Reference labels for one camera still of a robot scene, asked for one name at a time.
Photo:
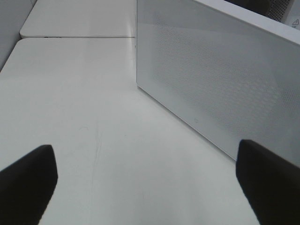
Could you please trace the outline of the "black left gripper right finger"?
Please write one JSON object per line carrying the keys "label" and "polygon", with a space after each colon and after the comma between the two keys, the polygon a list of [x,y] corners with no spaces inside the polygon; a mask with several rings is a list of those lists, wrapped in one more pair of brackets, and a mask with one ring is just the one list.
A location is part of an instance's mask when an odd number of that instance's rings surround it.
{"label": "black left gripper right finger", "polygon": [[300,169],[252,140],[241,140],[236,177],[261,225],[300,223]]}

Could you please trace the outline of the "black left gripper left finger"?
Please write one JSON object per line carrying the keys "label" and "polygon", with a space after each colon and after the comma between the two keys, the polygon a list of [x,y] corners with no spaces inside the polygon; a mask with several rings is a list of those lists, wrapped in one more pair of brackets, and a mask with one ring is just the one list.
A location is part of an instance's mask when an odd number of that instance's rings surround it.
{"label": "black left gripper left finger", "polygon": [[41,145],[3,169],[0,172],[0,223],[39,224],[57,181],[57,164],[51,145]]}

